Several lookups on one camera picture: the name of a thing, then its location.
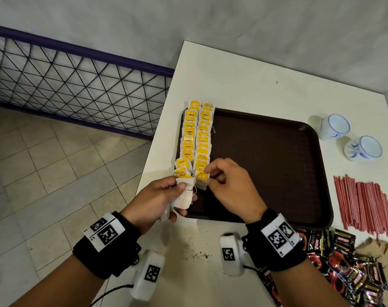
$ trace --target wrist strap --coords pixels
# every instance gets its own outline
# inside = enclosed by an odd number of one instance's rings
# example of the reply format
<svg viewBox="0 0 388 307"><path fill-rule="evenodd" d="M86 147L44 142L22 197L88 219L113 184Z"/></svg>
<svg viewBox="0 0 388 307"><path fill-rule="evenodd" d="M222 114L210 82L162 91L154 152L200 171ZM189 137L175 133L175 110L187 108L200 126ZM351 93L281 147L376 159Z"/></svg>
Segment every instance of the wrist strap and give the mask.
<svg viewBox="0 0 388 307"><path fill-rule="evenodd" d="M246 226L248 235L243 237L244 246L257 267L283 271L306 259L298 234L282 214L268 209L261 220Z"/></svg>
<svg viewBox="0 0 388 307"><path fill-rule="evenodd" d="M119 277L141 250L136 242L140 235L120 213L107 213L84 230L73 254L97 277Z"/></svg>

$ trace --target black wire mesh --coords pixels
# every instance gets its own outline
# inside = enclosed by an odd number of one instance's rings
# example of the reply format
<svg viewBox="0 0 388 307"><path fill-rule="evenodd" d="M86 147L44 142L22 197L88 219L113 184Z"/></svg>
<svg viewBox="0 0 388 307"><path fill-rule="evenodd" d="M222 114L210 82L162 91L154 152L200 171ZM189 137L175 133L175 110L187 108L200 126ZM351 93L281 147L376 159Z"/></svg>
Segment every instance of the black wire mesh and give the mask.
<svg viewBox="0 0 388 307"><path fill-rule="evenodd" d="M154 135L171 78L0 37L0 102Z"/></svg>

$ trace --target tray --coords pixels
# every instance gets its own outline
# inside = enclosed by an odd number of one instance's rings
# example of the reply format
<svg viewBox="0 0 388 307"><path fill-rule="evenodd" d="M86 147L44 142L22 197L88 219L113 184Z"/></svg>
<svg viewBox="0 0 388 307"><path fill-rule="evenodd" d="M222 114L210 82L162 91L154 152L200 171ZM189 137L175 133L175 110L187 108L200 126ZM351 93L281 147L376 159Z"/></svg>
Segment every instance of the tray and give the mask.
<svg viewBox="0 0 388 307"><path fill-rule="evenodd" d="M318 135L308 124L287 119L215 109L211 161L231 158L245 168L258 193L297 228L324 230L333 221ZM181 138L181 127L178 142ZM180 155L177 144L176 158ZM212 191L197 191L187 217L243 221Z"/></svg>

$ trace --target cup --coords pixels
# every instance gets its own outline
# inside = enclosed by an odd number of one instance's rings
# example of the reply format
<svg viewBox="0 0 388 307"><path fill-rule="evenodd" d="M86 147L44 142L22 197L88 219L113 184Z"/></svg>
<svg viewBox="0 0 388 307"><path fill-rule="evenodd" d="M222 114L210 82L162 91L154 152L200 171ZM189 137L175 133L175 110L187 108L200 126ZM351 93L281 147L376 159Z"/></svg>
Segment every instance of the cup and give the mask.
<svg viewBox="0 0 388 307"><path fill-rule="evenodd" d="M350 140L343 151L346 157L353 162L374 160L383 154L379 141L371 136Z"/></svg>
<svg viewBox="0 0 388 307"><path fill-rule="evenodd" d="M337 139L350 131L349 121L339 114L332 114L320 121L319 138Z"/></svg>

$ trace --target blue cup rim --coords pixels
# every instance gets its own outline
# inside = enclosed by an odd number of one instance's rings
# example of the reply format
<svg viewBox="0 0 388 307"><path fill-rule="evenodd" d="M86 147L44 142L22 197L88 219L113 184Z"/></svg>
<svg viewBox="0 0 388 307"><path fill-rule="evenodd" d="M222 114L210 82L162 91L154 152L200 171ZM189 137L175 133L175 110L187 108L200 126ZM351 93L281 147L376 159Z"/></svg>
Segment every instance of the blue cup rim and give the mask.
<svg viewBox="0 0 388 307"><path fill-rule="evenodd" d="M372 154L369 154L369 152L367 152L367 151L365 150L365 148L364 148L363 145L362 145L362 139L363 139L364 137L372 138L372 139L379 145L380 150L381 150L379 156L374 156L374 155L372 155ZM379 158L379 157L381 157L381 156L383 155L383 148L381 147L380 142L379 142L376 138L374 138L374 137L372 137L372 136L367 136L367 135L366 135L366 136L361 136L361 137L359 138L359 145L360 145L360 148L363 150L363 152L364 152L367 156L369 156L369 157L371 157L371 158Z"/></svg>
<svg viewBox="0 0 388 307"><path fill-rule="evenodd" d="M341 132L337 131L335 128L332 127L332 125L331 125L331 123L330 123L330 117L331 117L332 115L340 116L341 118L343 118L343 119L346 121L347 125L349 126L349 129L347 130L347 132L341 133ZM342 116L342 115L340 115L340 114L330 114L330 115L327 117L327 122L328 122L330 128L332 128L334 132L336 132L336 133L338 133L338 134L340 134L340 135L345 135L345 134L349 133L349 131L350 131L350 123L349 123L349 121L348 121L344 116Z"/></svg>

